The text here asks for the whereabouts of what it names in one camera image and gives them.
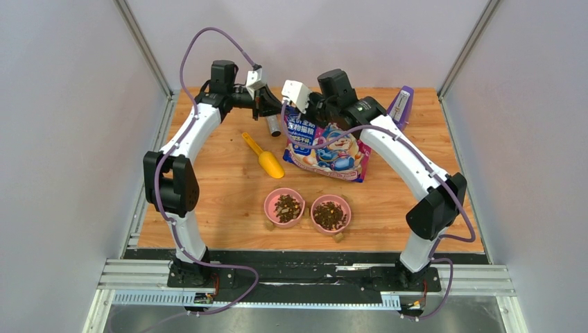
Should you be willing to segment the yellow plastic scoop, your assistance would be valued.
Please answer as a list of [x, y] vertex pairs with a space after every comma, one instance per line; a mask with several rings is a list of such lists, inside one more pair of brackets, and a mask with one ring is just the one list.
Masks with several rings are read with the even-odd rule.
[[274, 179], [281, 179], [285, 176], [285, 171], [275, 155], [270, 151], [263, 150], [258, 143], [248, 133], [242, 135], [245, 143], [252, 149], [257, 155], [259, 166]]

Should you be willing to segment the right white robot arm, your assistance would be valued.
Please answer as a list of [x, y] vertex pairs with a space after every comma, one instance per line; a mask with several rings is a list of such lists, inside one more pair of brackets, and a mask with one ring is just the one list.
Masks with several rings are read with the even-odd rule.
[[320, 92], [305, 94], [296, 105], [304, 119], [317, 125], [334, 123], [362, 141], [397, 173], [417, 201], [406, 214], [410, 234], [394, 274], [396, 284], [414, 289], [449, 227], [458, 215], [466, 215], [467, 181], [461, 173], [451, 175], [428, 159], [375, 98], [359, 98], [342, 69], [321, 74], [318, 83]]

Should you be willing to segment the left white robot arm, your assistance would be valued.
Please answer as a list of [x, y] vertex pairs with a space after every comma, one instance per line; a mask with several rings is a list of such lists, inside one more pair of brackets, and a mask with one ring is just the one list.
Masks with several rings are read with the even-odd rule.
[[230, 60], [213, 61], [210, 78], [192, 98], [192, 109], [180, 129], [143, 158], [146, 200], [167, 222], [175, 244], [170, 287], [203, 287], [218, 272], [196, 222], [200, 187], [193, 163], [200, 149], [233, 108], [250, 109], [253, 119], [279, 113], [279, 100], [270, 91], [261, 65], [252, 66], [244, 83], [236, 82], [238, 72]]

